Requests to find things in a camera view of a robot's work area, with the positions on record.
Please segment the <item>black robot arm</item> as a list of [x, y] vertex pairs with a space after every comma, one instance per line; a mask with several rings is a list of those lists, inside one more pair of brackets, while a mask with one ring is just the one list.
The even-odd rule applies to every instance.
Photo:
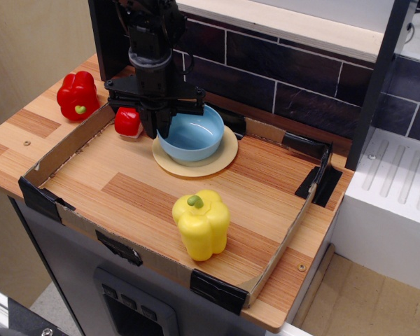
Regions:
[[204, 112], [206, 92], [183, 79], [192, 68], [179, 70], [173, 61], [187, 18], [175, 1], [119, 1], [117, 10], [129, 36], [128, 59], [135, 73], [105, 82], [108, 103], [114, 109], [136, 109], [150, 138], [167, 138], [177, 114]]

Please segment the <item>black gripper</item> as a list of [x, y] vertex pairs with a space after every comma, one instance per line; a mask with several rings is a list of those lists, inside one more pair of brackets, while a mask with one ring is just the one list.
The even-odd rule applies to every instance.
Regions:
[[169, 136], [172, 118], [178, 113], [202, 115], [205, 91], [183, 80], [173, 63], [173, 50], [155, 56], [128, 51], [135, 73], [107, 80], [108, 102], [116, 106], [136, 106], [145, 133], [152, 139], [157, 131]]

